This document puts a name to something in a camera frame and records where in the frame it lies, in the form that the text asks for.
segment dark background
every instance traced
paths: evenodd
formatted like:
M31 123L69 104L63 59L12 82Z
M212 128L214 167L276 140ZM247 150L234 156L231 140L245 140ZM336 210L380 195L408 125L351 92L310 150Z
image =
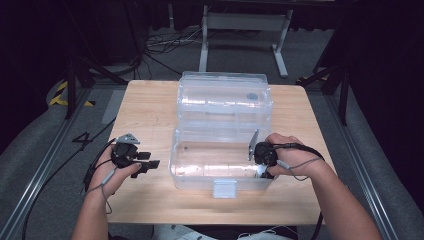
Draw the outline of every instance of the dark background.
M134 44L123 2L102 2L0 2L0 152L47 110L47 92L65 76L70 55L76 53L100 65L127 63L135 57L137 44L142 48L148 26L169 27L165 3L125 1L135 35L141 39ZM291 27L337 28L320 66L348 63L359 106L393 169L423 210L421 6L400 0L359 1L356 5L361 6L360 11L346 14L295 11ZM246 11L239 7L232 10ZM175 5L175 29L200 24L201 11L199 5Z

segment yellow tape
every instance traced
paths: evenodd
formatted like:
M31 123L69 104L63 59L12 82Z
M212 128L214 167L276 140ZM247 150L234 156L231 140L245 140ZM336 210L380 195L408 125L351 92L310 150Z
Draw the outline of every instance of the yellow tape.
M68 106L67 100L60 99L60 96L62 95L63 91L65 90L65 88L67 86L68 86L68 81L63 80L63 82L57 88L57 91L54 94L52 100L50 100L50 105L56 105L57 104L57 105ZM94 107L95 105L96 105L96 101L87 101L84 104L84 106L87 106L87 107Z

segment person's hand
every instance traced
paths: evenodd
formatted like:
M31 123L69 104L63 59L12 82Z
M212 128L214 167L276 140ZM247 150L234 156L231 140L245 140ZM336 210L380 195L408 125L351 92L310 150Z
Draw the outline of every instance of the person's hand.
M114 145L110 145L109 147L107 147L103 154L100 156L99 161L96 165L97 169L94 172L93 178L91 179L90 186L88 188L88 191L96 187L101 188L99 186L101 185L103 179L105 179L105 177L115 169L115 173L113 174L113 176L103 186L104 197L106 199L119 189L119 187L122 185L122 183L128 176L137 172L141 167L140 164L135 163L126 168L116 168L115 164L110 161L113 147Z
M293 136L282 136L278 133L273 133L269 135L265 141L271 143L271 144L285 144L285 143L299 143L303 144L299 139ZM316 159L318 156L307 152L302 151L299 149L291 148L291 149L283 149L279 148L276 149L278 159L285 162L290 167L298 166L308 160ZM326 164L324 161L313 161L310 163L307 163L303 166L300 166L298 168L292 169L291 171L284 169L283 167L276 165L273 167L269 167L267 170L268 172L273 175L298 175L298 176L310 176L314 170L318 167L319 164Z

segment black curtain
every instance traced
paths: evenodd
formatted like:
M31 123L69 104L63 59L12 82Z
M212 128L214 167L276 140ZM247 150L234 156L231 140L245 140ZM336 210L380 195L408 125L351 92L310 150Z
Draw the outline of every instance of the black curtain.
M367 1L361 12L343 19L321 63L349 66L350 84L362 112L422 211L423 26L418 2Z
M43 2L0 2L0 154L47 110L47 93L65 71L54 24Z

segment metal stand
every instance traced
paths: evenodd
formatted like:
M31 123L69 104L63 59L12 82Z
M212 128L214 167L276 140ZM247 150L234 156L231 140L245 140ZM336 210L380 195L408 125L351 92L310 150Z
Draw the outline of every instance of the metal stand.
M238 30L260 30L279 31L278 43L272 45L275 61L282 78L288 76L284 65L281 49L286 38L287 29L290 24L293 11L289 10L285 15L259 15L259 14L233 14L212 13L209 7L203 8L202 22L202 50L200 54L199 72L206 72L208 62L208 29L238 29Z

